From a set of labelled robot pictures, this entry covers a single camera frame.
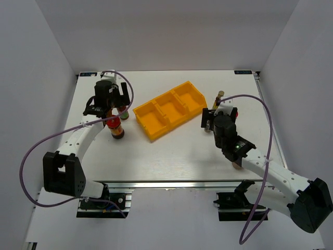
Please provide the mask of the yellow-cap green-label sauce bottle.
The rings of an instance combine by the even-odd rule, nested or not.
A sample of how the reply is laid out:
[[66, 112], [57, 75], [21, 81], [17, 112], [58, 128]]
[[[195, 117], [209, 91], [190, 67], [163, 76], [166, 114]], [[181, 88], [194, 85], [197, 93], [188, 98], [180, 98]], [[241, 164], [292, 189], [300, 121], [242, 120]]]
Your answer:
[[127, 107], [126, 106], [121, 106], [117, 108], [119, 118], [121, 120], [127, 120], [129, 118], [129, 112], [126, 111]]

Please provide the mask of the red-lid dark sauce jar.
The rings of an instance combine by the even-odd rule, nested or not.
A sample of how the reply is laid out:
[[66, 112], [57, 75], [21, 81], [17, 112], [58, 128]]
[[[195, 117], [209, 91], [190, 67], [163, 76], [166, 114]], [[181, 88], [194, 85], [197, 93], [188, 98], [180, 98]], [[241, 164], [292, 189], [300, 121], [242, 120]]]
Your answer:
[[122, 128], [121, 120], [119, 117], [113, 116], [112, 119], [106, 122], [106, 125], [114, 139], [118, 140], [124, 137], [124, 130]]

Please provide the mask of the small beige-cap oil bottle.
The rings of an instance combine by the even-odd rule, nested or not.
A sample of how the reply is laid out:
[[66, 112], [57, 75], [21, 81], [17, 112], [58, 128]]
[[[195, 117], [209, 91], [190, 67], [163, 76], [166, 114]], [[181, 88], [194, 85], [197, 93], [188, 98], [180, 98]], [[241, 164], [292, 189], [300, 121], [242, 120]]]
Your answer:
[[213, 103], [212, 109], [217, 109], [217, 107], [219, 106], [218, 102], [221, 100], [223, 96], [224, 96], [224, 91], [219, 91]]

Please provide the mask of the pink-lid spice jar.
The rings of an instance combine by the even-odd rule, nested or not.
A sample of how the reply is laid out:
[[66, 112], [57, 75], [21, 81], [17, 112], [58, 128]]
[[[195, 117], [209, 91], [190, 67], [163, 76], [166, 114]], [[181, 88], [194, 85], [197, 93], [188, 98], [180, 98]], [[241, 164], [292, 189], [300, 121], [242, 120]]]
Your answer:
[[241, 162], [232, 162], [232, 166], [236, 169], [236, 170], [243, 170], [243, 167], [241, 165]]

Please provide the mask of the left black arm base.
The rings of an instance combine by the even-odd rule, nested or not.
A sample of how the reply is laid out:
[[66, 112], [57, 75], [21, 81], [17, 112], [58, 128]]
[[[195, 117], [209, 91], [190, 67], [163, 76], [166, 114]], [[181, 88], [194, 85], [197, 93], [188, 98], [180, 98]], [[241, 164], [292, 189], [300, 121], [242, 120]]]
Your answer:
[[77, 218], [125, 219], [131, 208], [132, 191], [109, 190], [109, 202], [94, 202], [80, 199], [76, 211]]

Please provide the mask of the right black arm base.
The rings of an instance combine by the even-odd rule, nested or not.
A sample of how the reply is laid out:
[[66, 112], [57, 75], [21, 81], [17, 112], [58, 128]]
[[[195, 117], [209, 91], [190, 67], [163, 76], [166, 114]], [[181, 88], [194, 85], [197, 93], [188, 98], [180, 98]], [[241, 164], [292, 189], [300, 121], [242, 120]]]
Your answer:
[[216, 194], [213, 203], [218, 209], [219, 221], [247, 221], [254, 203], [248, 201], [245, 192], [253, 184], [254, 181], [243, 180], [234, 191]]

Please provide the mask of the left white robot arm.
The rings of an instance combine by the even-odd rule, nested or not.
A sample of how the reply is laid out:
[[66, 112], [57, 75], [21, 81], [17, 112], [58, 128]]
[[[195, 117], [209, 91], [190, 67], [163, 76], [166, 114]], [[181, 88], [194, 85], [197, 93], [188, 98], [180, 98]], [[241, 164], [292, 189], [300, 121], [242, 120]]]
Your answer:
[[95, 137], [108, 127], [114, 139], [123, 138], [122, 115], [130, 105], [127, 84], [117, 85], [114, 79], [100, 80], [95, 94], [86, 103], [80, 128], [54, 153], [43, 157], [44, 188], [51, 193], [72, 197], [89, 197], [99, 208], [106, 207], [110, 195], [106, 185], [88, 180], [81, 161]]

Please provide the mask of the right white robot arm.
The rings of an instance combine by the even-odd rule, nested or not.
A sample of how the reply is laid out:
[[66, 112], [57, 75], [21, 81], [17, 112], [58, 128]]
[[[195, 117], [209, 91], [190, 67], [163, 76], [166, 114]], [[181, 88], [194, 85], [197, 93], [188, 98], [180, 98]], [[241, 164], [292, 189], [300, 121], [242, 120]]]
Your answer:
[[236, 108], [230, 114], [204, 108], [201, 127], [210, 126], [216, 147], [229, 161], [254, 172], [275, 187], [274, 190], [265, 189], [262, 206], [285, 214], [303, 231], [314, 233], [332, 213], [327, 183], [320, 178], [309, 180], [268, 161], [253, 143], [237, 134], [236, 113]]

